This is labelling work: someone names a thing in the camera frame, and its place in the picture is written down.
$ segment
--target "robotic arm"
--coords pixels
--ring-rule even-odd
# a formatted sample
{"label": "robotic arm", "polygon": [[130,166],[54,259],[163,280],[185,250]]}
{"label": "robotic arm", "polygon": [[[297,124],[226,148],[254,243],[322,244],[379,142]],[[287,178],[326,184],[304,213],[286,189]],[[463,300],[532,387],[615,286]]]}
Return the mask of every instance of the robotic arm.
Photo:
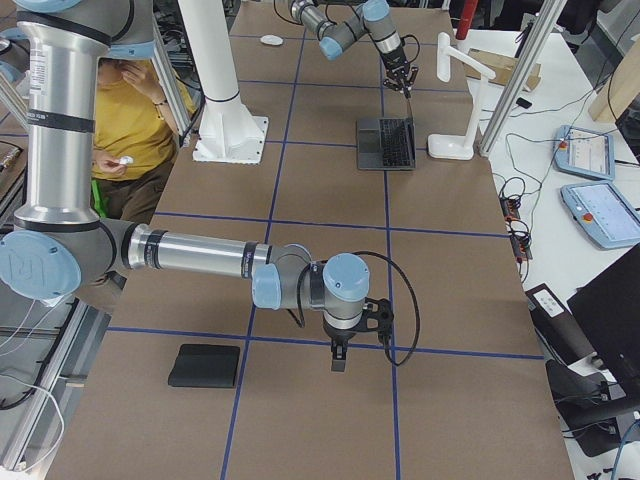
{"label": "robotic arm", "polygon": [[[190,1],[200,0],[181,0],[181,7]],[[27,201],[14,214],[17,229],[0,241],[5,283],[44,300],[117,268],[242,277],[252,280],[257,307],[323,312],[332,370],[344,370],[347,343],[356,332],[378,332],[389,344],[389,302],[367,298],[369,270],[355,255],[313,262],[301,246],[182,235],[100,219],[89,204],[98,58],[152,55],[151,1],[16,3],[18,24],[31,43],[29,178]],[[220,2],[213,3],[219,7],[212,8],[214,16],[222,13]],[[220,20],[224,25],[223,14]]]}
{"label": "robotic arm", "polygon": [[291,0],[291,17],[314,33],[320,49],[329,60],[335,60],[365,34],[369,34],[380,53],[387,78],[384,85],[411,96],[418,67],[411,65],[404,53],[404,39],[396,31],[386,0],[368,0],[353,10],[347,21],[336,24],[317,7],[314,0]]}

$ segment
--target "laptop keyboard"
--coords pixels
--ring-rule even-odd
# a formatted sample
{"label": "laptop keyboard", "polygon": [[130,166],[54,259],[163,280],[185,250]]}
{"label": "laptop keyboard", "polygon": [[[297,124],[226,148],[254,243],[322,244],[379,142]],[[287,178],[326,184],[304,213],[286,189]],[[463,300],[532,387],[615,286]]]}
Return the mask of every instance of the laptop keyboard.
{"label": "laptop keyboard", "polygon": [[380,119],[382,164],[385,167],[408,167],[411,165],[405,129],[406,125],[403,119]]}

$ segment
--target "yellow shirt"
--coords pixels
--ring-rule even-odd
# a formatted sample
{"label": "yellow shirt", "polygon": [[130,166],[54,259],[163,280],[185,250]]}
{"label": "yellow shirt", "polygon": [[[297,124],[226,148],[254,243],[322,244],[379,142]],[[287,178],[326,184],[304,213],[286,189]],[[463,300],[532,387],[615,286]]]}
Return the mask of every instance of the yellow shirt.
{"label": "yellow shirt", "polygon": [[[153,71],[151,62],[141,63]],[[195,107],[187,89],[181,84],[178,87],[187,110],[193,113]],[[133,164],[128,165],[126,173],[119,177],[93,166],[94,178],[115,181],[136,180],[161,163],[172,160],[178,150],[174,133],[153,102],[124,80],[97,89],[93,144],[94,148],[106,150],[116,158],[124,155],[133,158]]]}

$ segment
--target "desk lamp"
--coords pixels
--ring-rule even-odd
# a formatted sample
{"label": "desk lamp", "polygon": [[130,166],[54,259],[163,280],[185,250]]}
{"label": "desk lamp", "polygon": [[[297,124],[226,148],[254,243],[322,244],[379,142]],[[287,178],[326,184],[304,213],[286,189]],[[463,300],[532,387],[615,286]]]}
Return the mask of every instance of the desk lamp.
{"label": "desk lamp", "polygon": [[455,57],[480,74],[480,88],[473,102],[473,110],[467,125],[467,133],[461,135],[429,135],[427,145],[429,147],[429,155],[435,158],[452,158],[455,160],[469,160],[473,157],[473,141],[478,130],[480,122],[480,111],[482,109],[482,100],[486,91],[489,80],[493,79],[496,74],[489,67],[484,66],[477,60],[465,55],[457,48],[451,46],[449,35],[444,32],[438,34],[438,59],[437,59],[437,75],[443,82],[451,79],[451,57]]}

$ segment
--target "label sticker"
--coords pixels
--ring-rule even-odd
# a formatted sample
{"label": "label sticker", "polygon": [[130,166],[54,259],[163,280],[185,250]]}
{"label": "label sticker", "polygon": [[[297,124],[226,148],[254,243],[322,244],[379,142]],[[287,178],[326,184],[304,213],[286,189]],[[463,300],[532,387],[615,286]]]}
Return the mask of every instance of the label sticker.
{"label": "label sticker", "polygon": [[540,290],[539,292],[534,293],[533,297],[552,318],[564,312],[562,305],[556,302],[556,299],[553,298],[547,290]]}
{"label": "label sticker", "polygon": [[45,84],[47,79],[47,57],[43,50],[31,50],[29,69],[31,71],[29,93],[31,95],[45,95]]}

